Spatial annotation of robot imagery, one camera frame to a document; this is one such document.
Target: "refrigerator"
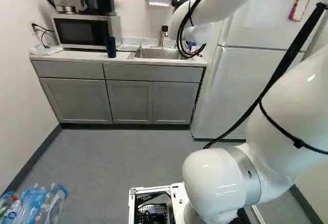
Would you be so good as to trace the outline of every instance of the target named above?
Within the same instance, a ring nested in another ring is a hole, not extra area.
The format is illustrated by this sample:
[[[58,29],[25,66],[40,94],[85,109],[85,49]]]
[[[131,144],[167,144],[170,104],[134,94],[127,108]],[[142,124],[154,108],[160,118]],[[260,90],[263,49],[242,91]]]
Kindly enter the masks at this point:
[[[208,60],[191,123],[194,138],[217,138],[237,122],[264,89],[317,2],[250,0],[215,25],[216,49]],[[318,25],[289,70],[301,62]],[[246,124],[226,138],[245,139]]]

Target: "stainless steel sink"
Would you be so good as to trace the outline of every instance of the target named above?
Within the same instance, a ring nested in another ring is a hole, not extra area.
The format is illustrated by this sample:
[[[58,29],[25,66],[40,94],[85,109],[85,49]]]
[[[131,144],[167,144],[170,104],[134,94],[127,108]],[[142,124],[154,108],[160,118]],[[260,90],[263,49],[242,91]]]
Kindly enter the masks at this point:
[[[143,59],[172,59],[172,60],[186,60],[187,58],[181,56],[178,49],[168,47],[149,47],[139,48],[131,57]]]

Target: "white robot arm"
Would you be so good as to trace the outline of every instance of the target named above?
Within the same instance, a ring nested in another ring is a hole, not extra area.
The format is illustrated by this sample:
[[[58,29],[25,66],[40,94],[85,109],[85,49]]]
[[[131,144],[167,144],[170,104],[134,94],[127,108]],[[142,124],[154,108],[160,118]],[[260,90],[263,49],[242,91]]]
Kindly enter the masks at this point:
[[[248,0],[202,0],[192,14],[194,27],[225,19]],[[189,9],[183,4],[173,15],[169,37],[176,39]],[[328,46],[281,77],[262,99],[248,121],[247,143],[228,149],[192,153],[182,167],[190,200],[185,220],[207,224],[229,223],[237,209],[270,201],[286,192],[297,177],[327,159],[328,151]],[[297,148],[272,122],[306,141]]]

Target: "white wall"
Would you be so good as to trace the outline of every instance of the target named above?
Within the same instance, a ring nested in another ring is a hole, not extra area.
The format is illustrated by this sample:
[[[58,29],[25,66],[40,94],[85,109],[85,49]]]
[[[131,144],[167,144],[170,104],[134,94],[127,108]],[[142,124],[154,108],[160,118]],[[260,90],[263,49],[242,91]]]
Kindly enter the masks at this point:
[[[313,38],[305,56],[310,56],[328,44],[328,13],[324,16],[320,27]],[[296,186],[302,192],[312,208],[324,223],[328,223],[328,161],[302,175]]]
[[[45,0],[0,0],[0,194],[58,124],[29,60],[28,21],[50,26]]]
[[[115,10],[121,16],[124,37],[158,38],[160,26],[173,14],[171,6],[154,7],[147,0],[115,0]]]

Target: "gray carpet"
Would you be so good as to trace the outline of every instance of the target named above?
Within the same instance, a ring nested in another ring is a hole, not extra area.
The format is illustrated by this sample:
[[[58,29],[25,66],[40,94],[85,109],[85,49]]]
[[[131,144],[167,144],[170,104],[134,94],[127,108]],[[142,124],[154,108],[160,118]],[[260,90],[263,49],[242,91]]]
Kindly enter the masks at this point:
[[[127,224],[129,189],[182,181],[183,160],[203,145],[189,131],[64,130],[19,191],[60,182],[69,191],[62,224]],[[310,223],[288,194],[259,209],[266,224]]]

